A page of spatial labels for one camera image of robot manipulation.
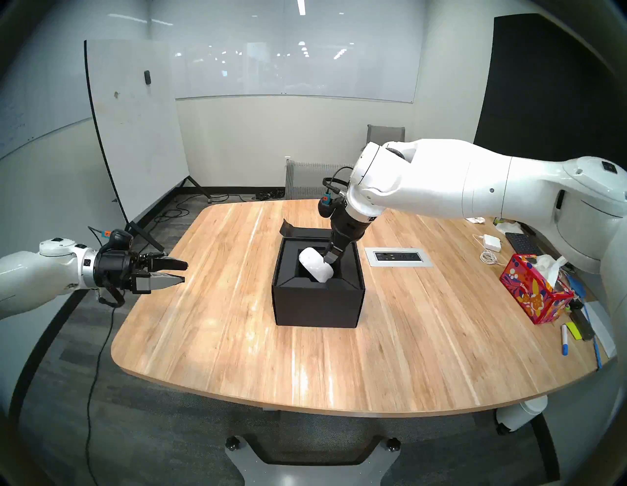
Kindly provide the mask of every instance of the wood grain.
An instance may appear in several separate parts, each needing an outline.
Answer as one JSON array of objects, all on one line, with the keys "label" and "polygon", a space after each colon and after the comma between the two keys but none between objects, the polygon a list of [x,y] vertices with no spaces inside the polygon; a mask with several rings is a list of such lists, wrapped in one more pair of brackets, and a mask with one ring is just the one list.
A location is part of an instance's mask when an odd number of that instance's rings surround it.
[{"label": "wood grain", "polygon": [[[228,401],[381,417],[495,408],[596,370],[592,342],[571,339],[561,355],[566,316],[534,325],[499,282],[503,267],[480,262],[472,235],[502,235],[464,219],[386,211],[357,244],[366,283],[357,328],[275,325],[278,231],[283,218],[329,228],[316,204],[203,210],[171,253],[189,263],[186,282],[141,296],[111,346],[114,361],[140,378]],[[513,251],[502,241],[506,263]],[[373,268],[365,246],[423,248],[433,268]]]}]

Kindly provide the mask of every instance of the chair backrest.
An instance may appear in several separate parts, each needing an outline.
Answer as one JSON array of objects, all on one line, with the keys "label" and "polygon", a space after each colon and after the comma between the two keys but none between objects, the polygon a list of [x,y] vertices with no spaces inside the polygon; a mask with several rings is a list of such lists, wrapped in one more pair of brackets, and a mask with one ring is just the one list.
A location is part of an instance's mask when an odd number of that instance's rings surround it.
[{"label": "chair backrest", "polygon": [[366,144],[368,142],[374,142],[377,145],[383,145],[386,142],[404,141],[405,127],[379,127],[377,125],[368,125]]},{"label": "chair backrest", "polygon": [[[322,185],[323,177],[331,177],[342,165],[297,162],[287,159],[285,199],[320,199],[326,192],[326,188]],[[342,175],[343,172],[338,174],[337,178],[342,179]]]}]

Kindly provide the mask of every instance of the wall-mounted whiteboard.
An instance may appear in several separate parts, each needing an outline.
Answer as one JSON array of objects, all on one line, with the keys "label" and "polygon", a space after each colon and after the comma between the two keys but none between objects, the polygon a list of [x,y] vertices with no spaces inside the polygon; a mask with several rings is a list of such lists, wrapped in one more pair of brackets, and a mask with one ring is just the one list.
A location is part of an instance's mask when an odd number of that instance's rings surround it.
[{"label": "wall-mounted whiteboard", "polygon": [[0,80],[0,158],[92,116],[86,38],[148,38],[146,0],[67,0],[53,6]]},{"label": "wall-mounted whiteboard", "polygon": [[132,221],[189,175],[168,47],[93,40],[85,42],[85,57],[103,157],[124,217]]},{"label": "wall-mounted whiteboard", "polygon": [[170,45],[176,98],[287,94],[413,101],[424,0],[304,5],[301,15],[297,0],[153,0],[150,38]]}]

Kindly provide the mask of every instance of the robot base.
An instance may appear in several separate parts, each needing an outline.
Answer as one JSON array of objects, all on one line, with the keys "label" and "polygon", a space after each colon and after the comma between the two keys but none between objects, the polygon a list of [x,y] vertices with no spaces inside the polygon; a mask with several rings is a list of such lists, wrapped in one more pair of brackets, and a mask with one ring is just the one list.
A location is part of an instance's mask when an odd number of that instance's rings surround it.
[{"label": "robot base", "polygon": [[246,486],[372,486],[401,453],[397,439],[383,439],[361,463],[350,466],[294,466],[266,464],[243,437],[226,440],[224,452],[244,476]]}]

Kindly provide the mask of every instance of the sticky note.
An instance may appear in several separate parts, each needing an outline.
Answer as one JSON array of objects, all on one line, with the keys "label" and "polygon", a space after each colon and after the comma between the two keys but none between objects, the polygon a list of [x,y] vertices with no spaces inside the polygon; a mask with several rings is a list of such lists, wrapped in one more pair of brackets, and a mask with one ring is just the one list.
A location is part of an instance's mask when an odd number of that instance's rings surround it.
[{"label": "sticky note", "polygon": [[579,333],[579,329],[577,329],[577,326],[575,325],[574,322],[567,322],[566,327],[571,331],[572,336],[576,340],[581,339],[581,334]]}]

